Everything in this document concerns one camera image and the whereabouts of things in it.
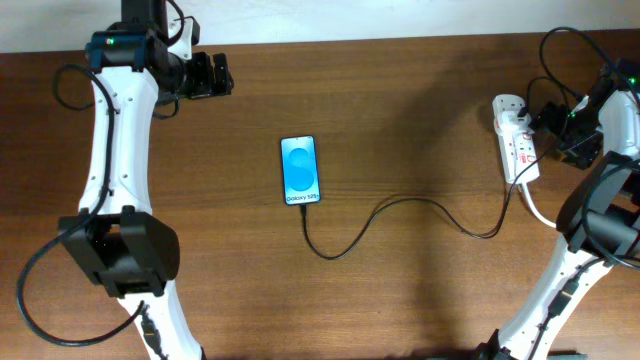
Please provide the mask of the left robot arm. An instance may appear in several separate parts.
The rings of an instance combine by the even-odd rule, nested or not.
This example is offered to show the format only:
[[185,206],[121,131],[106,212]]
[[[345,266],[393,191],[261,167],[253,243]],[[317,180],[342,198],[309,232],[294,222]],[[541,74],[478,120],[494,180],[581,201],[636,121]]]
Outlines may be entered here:
[[231,94],[224,54],[193,52],[200,27],[170,2],[124,1],[121,19],[94,33],[84,73],[95,113],[88,179],[75,216],[59,220],[67,252],[130,315],[152,359],[202,359],[178,298],[176,232],[154,217],[148,186],[156,109]]

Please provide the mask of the white power strip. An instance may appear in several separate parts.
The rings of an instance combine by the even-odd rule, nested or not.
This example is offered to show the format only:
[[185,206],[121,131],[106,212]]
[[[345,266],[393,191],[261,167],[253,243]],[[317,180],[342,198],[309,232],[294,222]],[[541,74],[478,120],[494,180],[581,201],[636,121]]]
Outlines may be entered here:
[[[519,116],[529,114],[527,110],[523,115],[520,114],[524,105],[525,101],[519,96],[511,94],[498,95],[492,101],[494,119],[499,113],[508,110],[518,111]],[[540,176],[538,165],[533,165],[521,175],[522,171],[537,160],[532,135],[533,132],[530,128],[527,132],[503,136],[497,135],[503,172],[508,184],[529,183]]]

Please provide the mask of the blue Samsung smartphone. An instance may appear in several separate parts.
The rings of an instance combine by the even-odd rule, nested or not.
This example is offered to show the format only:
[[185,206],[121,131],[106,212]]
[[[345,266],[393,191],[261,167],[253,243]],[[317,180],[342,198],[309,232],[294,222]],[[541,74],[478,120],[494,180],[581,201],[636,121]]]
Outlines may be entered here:
[[321,200],[315,139],[313,136],[280,141],[284,201],[288,206]]

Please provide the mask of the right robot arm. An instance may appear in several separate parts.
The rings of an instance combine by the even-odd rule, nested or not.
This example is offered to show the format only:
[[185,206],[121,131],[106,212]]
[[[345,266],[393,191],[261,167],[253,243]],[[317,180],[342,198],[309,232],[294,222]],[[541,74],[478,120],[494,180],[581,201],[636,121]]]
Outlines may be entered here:
[[614,203],[619,194],[639,202],[638,63],[606,66],[575,113],[602,137],[603,157],[563,204],[554,253],[526,303],[474,350],[475,359],[548,358],[589,289],[613,267],[639,262],[639,214]]

